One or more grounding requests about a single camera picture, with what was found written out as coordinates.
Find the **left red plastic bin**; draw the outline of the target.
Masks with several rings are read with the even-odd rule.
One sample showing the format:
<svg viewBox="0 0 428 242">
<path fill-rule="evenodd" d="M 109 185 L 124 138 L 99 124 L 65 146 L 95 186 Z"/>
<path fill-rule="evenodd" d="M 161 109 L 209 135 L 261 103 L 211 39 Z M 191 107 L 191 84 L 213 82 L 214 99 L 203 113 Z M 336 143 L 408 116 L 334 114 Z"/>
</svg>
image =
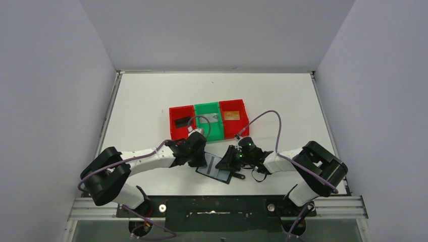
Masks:
<svg viewBox="0 0 428 242">
<path fill-rule="evenodd" d="M 170 135 L 172 140 L 187 138 L 189 131 L 187 124 L 195 116 L 194 106 L 178 106 L 169 108 Z"/>
</svg>

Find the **red plastic bin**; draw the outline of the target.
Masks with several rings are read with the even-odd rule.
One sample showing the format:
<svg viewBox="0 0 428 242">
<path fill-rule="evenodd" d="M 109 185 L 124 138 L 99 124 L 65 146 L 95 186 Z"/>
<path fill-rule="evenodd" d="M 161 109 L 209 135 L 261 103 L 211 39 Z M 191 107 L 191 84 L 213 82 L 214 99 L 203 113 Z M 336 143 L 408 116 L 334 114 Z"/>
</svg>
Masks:
<svg viewBox="0 0 428 242">
<path fill-rule="evenodd" d="M 233 139 L 235 134 L 239 133 L 249 124 L 249 118 L 246 112 L 245 104 L 242 99 L 220 101 L 220 111 L 224 127 L 224 139 Z M 224 120 L 223 112 L 239 111 L 240 120 Z"/>
<path fill-rule="evenodd" d="M 169 108 L 170 135 L 172 140 L 187 138 L 189 131 L 187 124 L 195 116 L 194 106 L 178 106 Z"/>
</svg>

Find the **right red plastic bin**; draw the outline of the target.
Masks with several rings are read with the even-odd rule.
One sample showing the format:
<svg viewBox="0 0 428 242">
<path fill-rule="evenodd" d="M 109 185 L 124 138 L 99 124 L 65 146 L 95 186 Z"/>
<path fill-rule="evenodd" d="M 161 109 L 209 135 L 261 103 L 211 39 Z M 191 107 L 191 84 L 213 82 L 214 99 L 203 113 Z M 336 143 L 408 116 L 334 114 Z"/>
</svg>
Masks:
<svg viewBox="0 0 428 242">
<path fill-rule="evenodd" d="M 245 104 L 242 99 L 220 101 L 220 111 L 224 127 L 224 139 L 233 139 L 235 134 L 239 133 L 249 124 L 249 118 L 246 112 Z M 223 112 L 239 111 L 240 120 L 224 120 Z"/>
</svg>

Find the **gold credit card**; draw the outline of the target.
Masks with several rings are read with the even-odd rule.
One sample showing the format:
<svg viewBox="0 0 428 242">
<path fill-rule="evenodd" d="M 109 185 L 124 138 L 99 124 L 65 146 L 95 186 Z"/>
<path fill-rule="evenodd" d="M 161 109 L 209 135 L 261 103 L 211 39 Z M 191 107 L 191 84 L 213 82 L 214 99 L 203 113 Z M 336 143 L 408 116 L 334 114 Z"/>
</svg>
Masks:
<svg viewBox="0 0 428 242">
<path fill-rule="evenodd" d="M 223 112 L 224 120 L 240 120 L 239 111 L 225 111 Z"/>
</svg>

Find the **green plastic bin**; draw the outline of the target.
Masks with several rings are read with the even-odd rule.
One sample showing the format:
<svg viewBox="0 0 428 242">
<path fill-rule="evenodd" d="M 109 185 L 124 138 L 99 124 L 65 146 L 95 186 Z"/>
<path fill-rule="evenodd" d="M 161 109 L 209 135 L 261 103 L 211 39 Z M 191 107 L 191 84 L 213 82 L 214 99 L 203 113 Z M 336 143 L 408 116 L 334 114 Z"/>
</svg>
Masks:
<svg viewBox="0 0 428 242">
<path fill-rule="evenodd" d="M 218 113 L 219 121 L 217 123 L 201 124 L 199 117 L 197 117 L 196 125 L 198 128 L 204 129 L 205 134 L 209 133 L 208 141 L 220 141 L 224 139 L 223 120 L 218 102 L 196 104 L 194 105 L 194 111 L 196 116 L 201 116 L 201 114 L 205 113 Z"/>
</svg>

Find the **black card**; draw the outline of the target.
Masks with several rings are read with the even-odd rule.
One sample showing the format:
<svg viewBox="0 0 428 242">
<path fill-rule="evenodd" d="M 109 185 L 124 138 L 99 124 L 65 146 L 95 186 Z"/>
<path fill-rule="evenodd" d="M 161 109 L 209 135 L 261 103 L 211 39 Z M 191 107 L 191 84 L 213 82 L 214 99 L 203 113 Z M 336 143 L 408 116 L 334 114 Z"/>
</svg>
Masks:
<svg viewBox="0 0 428 242">
<path fill-rule="evenodd" d="M 186 117 L 182 117 L 182 118 L 178 118 L 174 120 L 174 126 L 175 128 L 179 129 L 182 127 L 187 127 L 188 126 L 188 122 L 191 119 L 190 116 L 186 116 Z"/>
</svg>

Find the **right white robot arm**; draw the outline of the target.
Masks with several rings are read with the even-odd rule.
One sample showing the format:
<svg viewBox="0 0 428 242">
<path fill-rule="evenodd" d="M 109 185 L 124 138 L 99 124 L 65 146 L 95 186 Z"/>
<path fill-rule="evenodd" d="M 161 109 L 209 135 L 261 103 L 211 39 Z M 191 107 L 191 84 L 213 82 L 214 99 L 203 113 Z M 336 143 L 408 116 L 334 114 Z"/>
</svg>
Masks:
<svg viewBox="0 0 428 242">
<path fill-rule="evenodd" d="M 290 215 L 297 215 L 306 203 L 317 197 L 329 197 L 336 193 L 338 184 L 349 171 L 344 162 L 316 141 L 309 141 L 298 149 L 276 153 L 263 151 L 251 137 L 242 138 L 237 145 L 229 146 L 216 168 L 239 171 L 245 166 L 266 176 L 277 172 L 299 173 L 303 181 L 285 196 L 284 209 Z"/>
</svg>

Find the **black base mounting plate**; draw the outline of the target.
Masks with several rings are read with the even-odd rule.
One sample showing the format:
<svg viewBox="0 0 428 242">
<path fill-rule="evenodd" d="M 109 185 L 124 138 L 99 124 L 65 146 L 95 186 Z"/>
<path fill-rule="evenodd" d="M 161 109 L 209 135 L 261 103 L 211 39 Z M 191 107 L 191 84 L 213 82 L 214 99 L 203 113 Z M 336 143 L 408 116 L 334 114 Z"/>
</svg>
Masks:
<svg viewBox="0 0 428 242">
<path fill-rule="evenodd" d="M 163 219 L 174 232 L 280 232 L 302 209 L 284 195 L 150 196 L 137 213 Z"/>
</svg>

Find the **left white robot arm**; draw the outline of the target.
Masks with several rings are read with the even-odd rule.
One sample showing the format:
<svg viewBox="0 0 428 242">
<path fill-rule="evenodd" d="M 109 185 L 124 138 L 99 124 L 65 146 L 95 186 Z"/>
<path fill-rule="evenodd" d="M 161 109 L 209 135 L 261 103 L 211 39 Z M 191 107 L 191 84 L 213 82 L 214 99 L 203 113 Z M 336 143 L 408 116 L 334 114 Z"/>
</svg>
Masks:
<svg viewBox="0 0 428 242">
<path fill-rule="evenodd" d="M 128 184 L 127 179 L 158 168 L 206 166 L 206 143 L 203 134 L 192 132 L 188 138 L 165 140 L 151 149 L 120 152 L 108 147 L 81 172 L 78 189 L 88 192 L 97 206 L 115 202 L 143 215 L 149 210 L 148 196 L 139 186 Z"/>
</svg>

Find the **aluminium table edge rail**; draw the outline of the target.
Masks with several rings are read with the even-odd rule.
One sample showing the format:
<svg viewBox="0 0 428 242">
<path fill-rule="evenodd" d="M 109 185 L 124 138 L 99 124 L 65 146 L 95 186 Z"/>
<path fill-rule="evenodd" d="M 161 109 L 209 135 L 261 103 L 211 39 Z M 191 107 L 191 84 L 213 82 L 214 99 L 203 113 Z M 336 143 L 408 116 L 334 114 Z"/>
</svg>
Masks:
<svg viewBox="0 0 428 242">
<path fill-rule="evenodd" d="M 98 144 L 97 144 L 97 148 L 95 150 L 94 158 L 97 157 L 99 155 L 99 153 L 101 152 L 101 150 L 102 150 L 102 146 L 103 146 L 104 139 L 105 139 L 105 134 L 106 134 L 106 131 L 108 129 L 108 125 L 109 125 L 109 122 L 110 122 L 110 118 L 111 118 L 111 115 L 112 115 L 112 111 L 113 111 L 113 108 L 114 108 L 114 103 L 115 103 L 115 100 L 116 100 L 116 97 L 117 97 L 117 93 L 118 93 L 118 90 L 119 90 L 119 86 L 120 86 L 120 83 L 121 83 L 121 78 L 123 76 L 123 73 L 124 73 L 124 71 L 122 71 L 122 70 L 118 70 L 116 72 L 116 78 L 115 78 L 115 81 L 114 81 L 114 84 L 113 84 L 113 88 L 112 88 L 112 92 L 110 94 L 110 98 L 109 98 L 108 106 L 107 106 L 107 109 L 106 109 L 106 113 L 105 113 L 105 116 L 104 116 L 104 119 L 103 119 L 103 123 L 102 123 L 102 127 L 101 127 L 101 132 L 100 132 L 100 135 L 99 135 Z"/>
</svg>

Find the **silver card with magnetic stripe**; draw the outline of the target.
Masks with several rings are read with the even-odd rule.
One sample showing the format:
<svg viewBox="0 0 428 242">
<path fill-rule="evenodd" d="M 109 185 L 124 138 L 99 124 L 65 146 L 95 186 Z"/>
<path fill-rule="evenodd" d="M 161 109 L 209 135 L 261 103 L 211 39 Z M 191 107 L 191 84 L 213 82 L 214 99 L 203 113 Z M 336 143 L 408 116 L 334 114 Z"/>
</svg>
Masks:
<svg viewBox="0 0 428 242">
<path fill-rule="evenodd" d="M 199 122 L 201 124 L 207 124 L 207 123 L 217 123 L 219 121 L 218 113 L 205 113 L 201 114 L 201 117 L 199 118 Z"/>
</svg>

